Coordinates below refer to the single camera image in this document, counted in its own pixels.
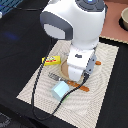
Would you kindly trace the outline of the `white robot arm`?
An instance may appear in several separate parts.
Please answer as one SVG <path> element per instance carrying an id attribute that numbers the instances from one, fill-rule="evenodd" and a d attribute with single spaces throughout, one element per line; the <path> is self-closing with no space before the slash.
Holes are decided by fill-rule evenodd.
<path id="1" fill-rule="evenodd" d="M 70 40 L 67 59 L 68 75 L 79 81 L 84 71 L 93 66 L 106 15 L 103 0 L 49 0 L 40 14 L 45 32 L 52 38 Z"/>

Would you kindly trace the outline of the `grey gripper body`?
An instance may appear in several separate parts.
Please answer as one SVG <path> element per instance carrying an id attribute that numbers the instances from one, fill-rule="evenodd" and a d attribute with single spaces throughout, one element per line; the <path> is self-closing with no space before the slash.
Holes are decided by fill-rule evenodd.
<path id="1" fill-rule="evenodd" d="M 94 69 L 94 66 L 95 66 L 95 63 L 96 63 L 96 59 L 97 58 L 96 58 L 95 54 L 92 56 L 91 59 L 89 59 L 88 64 L 87 64 L 86 69 L 85 69 L 85 71 L 87 73 L 91 74 L 93 72 L 93 69 Z"/>

